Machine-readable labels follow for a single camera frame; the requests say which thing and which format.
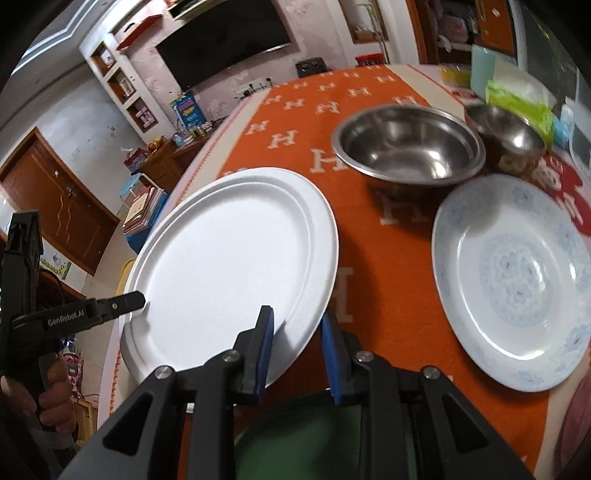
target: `orange tablecloth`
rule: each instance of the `orange tablecloth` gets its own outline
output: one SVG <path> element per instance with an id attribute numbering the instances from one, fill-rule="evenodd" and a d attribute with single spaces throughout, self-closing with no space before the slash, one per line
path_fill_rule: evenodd
<path id="1" fill-rule="evenodd" d="M 330 134 L 349 115 L 383 103 L 428 105 L 384 66 L 320 74 L 277 86 L 260 101 L 217 176 L 241 168 L 294 170 L 328 198 L 339 228 L 339 270 L 332 306 L 342 327 L 393 365 L 437 365 L 533 471 L 544 435 L 548 393 L 519 393 L 484 374 L 465 354 L 445 317 L 431 267 L 437 203 L 389 200 L 335 158 Z M 245 102 L 240 108 L 248 108 Z M 223 142 L 221 132 L 213 142 Z M 202 158 L 178 202 L 186 197 Z M 327 385 L 319 339 L 268 390 L 265 404 Z M 243 418 L 253 412 L 242 410 Z"/>

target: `floor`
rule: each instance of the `floor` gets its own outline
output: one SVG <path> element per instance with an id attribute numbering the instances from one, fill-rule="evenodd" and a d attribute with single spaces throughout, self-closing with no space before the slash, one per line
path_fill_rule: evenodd
<path id="1" fill-rule="evenodd" d="M 118 214 L 125 216 L 126 211 Z M 136 258 L 137 254 L 125 241 L 121 223 L 118 225 L 105 253 L 99 263 L 94 277 L 88 275 L 82 288 L 82 294 L 87 298 L 105 298 L 115 295 L 121 269 L 130 258 Z M 92 395 L 90 400 L 98 400 L 100 390 L 100 378 L 105 364 L 105 355 L 114 320 L 96 326 L 91 330 L 76 335 L 76 346 L 82 351 L 84 359 L 82 393 Z"/>

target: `screw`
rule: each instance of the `screw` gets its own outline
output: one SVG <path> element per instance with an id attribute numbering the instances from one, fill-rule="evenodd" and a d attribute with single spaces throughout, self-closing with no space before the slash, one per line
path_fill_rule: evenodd
<path id="1" fill-rule="evenodd" d="M 240 352 L 238 350 L 228 350 L 227 352 L 223 353 L 222 358 L 228 363 L 235 362 L 240 358 Z"/>
<path id="2" fill-rule="evenodd" d="M 437 380 L 441 375 L 441 372 L 437 367 L 425 367 L 423 368 L 423 375 L 429 380 Z"/>
<path id="3" fill-rule="evenodd" d="M 355 358 L 358 362 L 363 364 L 368 364 L 374 359 L 374 355 L 372 352 L 368 352 L 367 350 L 360 350 L 355 354 Z"/>
<path id="4" fill-rule="evenodd" d="M 173 369 L 170 368 L 168 365 L 162 365 L 158 367 L 154 372 L 154 375 L 158 380 L 164 380 L 165 378 L 170 377 L 173 374 Z"/>

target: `human hand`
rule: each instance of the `human hand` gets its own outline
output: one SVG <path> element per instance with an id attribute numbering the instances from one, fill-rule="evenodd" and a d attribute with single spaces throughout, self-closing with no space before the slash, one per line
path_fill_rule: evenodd
<path id="1" fill-rule="evenodd" d="M 68 367 L 59 359 L 47 371 L 51 387 L 39 395 L 39 405 L 43 409 L 39 415 L 41 423 L 54 426 L 60 433 L 71 433 L 76 428 L 74 404 L 70 398 L 72 385 L 68 380 Z M 10 377 L 0 379 L 0 390 L 10 407 L 17 413 L 30 415 L 37 410 L 35 400 L 25 385 Z"/>

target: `speaker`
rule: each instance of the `speaker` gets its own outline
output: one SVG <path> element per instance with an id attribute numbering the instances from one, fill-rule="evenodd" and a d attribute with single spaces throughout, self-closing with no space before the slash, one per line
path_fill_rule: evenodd
<path id="1" fill-rule="evenodd" d="M 297 70 L 298 78 L 309 77 L 310 75 L 329 71 L 322 57 L 313 57 L 299 61 L 295 64 L 295 69 Z"/>

